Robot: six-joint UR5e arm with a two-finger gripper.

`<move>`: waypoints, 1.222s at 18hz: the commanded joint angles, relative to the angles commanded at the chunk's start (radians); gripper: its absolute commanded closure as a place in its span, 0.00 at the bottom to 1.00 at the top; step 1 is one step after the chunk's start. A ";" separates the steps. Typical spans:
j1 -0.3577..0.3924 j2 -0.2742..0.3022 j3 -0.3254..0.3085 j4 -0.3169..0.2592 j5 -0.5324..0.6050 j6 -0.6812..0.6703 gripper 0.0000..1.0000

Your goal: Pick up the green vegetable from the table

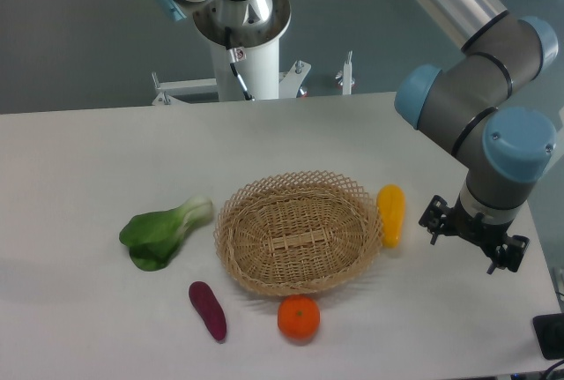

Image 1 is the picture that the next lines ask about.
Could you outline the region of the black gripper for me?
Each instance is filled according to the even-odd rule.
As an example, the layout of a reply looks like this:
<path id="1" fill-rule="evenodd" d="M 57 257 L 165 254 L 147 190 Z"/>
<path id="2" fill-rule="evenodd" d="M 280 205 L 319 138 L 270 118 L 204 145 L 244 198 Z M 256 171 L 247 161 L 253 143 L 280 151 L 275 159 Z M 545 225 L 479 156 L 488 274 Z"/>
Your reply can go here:
<path id="1" fill-rule="evenodd" d="M 460 198 L 450 208 L 441 196 L 434 195 L 421 215 L 419 225 L 431 235 L 432 245 L 444 235 L 460 237 L 481 248 L 491 260 L 488 274 L 495 270 L 518 272 L 529 247 L 528 237 L 507 234 L 508 223 L 487 224 L 482 212 L 470 215 Z"/>

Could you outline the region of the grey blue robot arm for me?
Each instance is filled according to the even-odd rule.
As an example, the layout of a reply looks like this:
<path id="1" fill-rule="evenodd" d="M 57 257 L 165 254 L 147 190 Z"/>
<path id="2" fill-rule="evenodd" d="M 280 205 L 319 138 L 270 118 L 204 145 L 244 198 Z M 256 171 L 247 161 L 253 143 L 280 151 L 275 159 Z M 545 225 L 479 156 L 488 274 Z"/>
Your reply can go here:
<path id="1" fill-rule="evenodd" d="M 467 167 L 458 199 L 434 197 L 420 218 L 432 236 L 458 236 L 482 249 L 491 269 L 516 272 L 529 241 L 508 228 L 555 155 L 557 133 L 543 114 L 502 103 L 558 54 L 542 19 L 511 16 L 499 0 L 417 0 L 464 53 L 448 71 L 426 64 L 401 84 L 396 111 Z M 288 0 L 157 0 L 173 20 L 193 19 L 211 46 L 219 98 L 295 98 L 302 62 L 280 75 L 278 41 Z"/>

